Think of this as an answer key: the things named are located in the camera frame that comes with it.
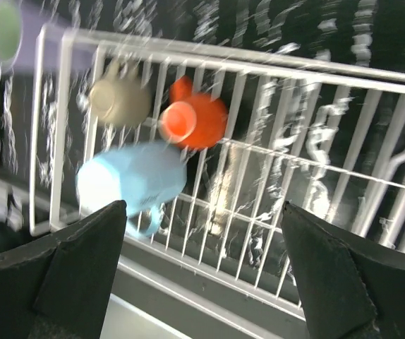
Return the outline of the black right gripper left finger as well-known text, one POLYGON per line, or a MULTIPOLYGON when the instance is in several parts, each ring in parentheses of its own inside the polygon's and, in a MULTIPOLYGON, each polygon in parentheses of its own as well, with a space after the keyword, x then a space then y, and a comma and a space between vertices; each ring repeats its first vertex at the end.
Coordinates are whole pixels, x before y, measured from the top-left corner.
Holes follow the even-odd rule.
POLYGON ((0 338, 98 338, 119 261, 126 203, 0 253, 0 338))

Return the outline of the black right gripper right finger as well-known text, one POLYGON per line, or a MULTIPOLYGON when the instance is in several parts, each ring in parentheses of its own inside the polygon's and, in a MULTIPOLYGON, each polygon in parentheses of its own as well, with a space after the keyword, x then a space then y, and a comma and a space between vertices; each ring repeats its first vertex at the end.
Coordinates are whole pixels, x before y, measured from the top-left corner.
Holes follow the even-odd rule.
POLYGON ((290 202, 282 233, 311 338, 405 338, 405 253, 290 202))

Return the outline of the light blue mug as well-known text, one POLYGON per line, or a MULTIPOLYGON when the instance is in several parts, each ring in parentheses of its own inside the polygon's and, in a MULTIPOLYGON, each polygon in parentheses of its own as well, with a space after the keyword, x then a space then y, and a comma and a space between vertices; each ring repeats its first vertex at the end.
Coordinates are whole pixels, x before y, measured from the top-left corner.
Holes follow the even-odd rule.
POLYGON ((159 231, 162 206, 174 200, 186 185, 186 164, 181 151, 164 141, 112 148, 85 162, 76 175, 76 194, 86 213, 110 204, 126 202, 128 218, 148 210, 150 224, 138 229, 126 222, 125 233, 136 239, 159 231))

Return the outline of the beige ceramic mug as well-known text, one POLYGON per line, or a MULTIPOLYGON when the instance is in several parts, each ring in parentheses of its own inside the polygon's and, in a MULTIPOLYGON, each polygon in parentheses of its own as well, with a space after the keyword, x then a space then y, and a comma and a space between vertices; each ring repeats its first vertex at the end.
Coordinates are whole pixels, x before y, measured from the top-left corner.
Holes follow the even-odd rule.
POLYGON ((95 81, 89 92, 90 108, 101 124, 135 128, 147 119, 152 94, 138 77, 137 67, 130 64, 124 77, 119 76, 120 67, 120 61, 112 59, 95 81))

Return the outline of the white wire dish rack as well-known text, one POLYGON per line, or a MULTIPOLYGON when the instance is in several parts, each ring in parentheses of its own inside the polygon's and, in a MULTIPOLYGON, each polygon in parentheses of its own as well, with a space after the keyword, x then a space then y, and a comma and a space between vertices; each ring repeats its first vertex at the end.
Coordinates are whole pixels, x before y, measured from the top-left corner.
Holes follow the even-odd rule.
POLYGON ((125 240, 274 308, 304 319, 282 235, 282 207, 394 246, 405 222, 405 73, 281 54, 121 33, 67 29, 56 71, 43 70, 46 26, 36 40, 31 152, 40 117, 52 114, 49 219, 59 230, 80 209, 76 175, 96 154, 164 141, 181 151, 186 185, 162 206, 159 231, 125 240), (101 124, 89 92, 112 59, 152 94, 135 128, 101 124), (211 148, 181 148, 159 132, 169 89, 182 76, 193 92, 228 109, 224 137, 211 148))

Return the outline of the lilac plastic cup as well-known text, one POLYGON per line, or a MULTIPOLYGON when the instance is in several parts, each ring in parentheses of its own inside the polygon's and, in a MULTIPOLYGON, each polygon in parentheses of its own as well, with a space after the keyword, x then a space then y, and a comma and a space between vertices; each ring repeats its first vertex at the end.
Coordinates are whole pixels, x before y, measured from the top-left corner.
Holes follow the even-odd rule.
POLYGON ((61 39, 65 30, 71 29, 71 22, 56 16, 30 1, 12 1, 19 10, 22 33, 18 53, 10 61, 1 61, 1 71, 9 73, 32 73, 35 69, 36 40, 42 27, 46 26, 44 41, 43 70, 56 71, 59 65, 61 39))

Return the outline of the light green cup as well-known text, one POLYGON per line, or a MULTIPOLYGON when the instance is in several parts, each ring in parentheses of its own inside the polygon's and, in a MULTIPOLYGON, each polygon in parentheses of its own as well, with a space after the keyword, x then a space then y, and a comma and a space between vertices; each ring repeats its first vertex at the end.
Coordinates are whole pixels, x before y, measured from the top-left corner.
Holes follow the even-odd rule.
POLYGON ((18 53, 22 21, 12 1, 0 1, 0 60, 10 61, 18 53))

